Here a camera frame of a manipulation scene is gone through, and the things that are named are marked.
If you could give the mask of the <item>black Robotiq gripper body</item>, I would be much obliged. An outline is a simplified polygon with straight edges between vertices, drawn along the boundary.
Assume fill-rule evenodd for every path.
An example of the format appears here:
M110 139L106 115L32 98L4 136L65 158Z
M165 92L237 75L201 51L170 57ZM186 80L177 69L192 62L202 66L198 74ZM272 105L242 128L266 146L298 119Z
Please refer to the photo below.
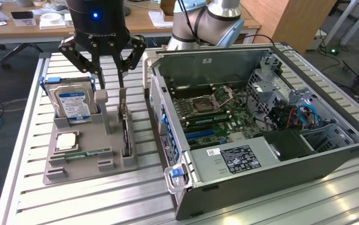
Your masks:
M89 53L112 55L129 41L121 0L68 0L74 42Z

